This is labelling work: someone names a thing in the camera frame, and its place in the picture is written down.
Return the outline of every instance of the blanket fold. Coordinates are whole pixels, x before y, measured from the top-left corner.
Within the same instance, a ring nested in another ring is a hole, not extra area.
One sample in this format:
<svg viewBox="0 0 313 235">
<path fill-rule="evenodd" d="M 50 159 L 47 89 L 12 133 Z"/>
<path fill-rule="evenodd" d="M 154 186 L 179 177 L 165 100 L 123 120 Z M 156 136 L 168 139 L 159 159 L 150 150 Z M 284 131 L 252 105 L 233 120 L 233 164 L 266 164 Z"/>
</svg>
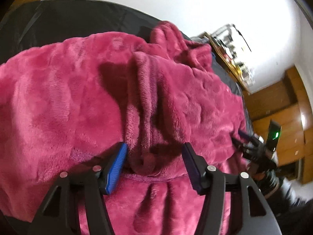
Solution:
<svg viewBox="0 0 313 235">
<path fill-rule="evenodd" d="M 117 235 L 191 235 L 203 197 L 181 146 L 221 171 L 245 168 L 230 136 L 245 130 L 242 99 L 211 69 L 209 45 L 170 22 L 151 43 L 117 32 L 31 48 L 0 66 L 0 209 L 31 221 L 60 172 L 81 172 L 125 141 L 129 155 L 106 197 Z M 228 226 L 226 196 L 222 234 Z M 88 234 L 84 208 L 81 229 Z"/>
</svg>

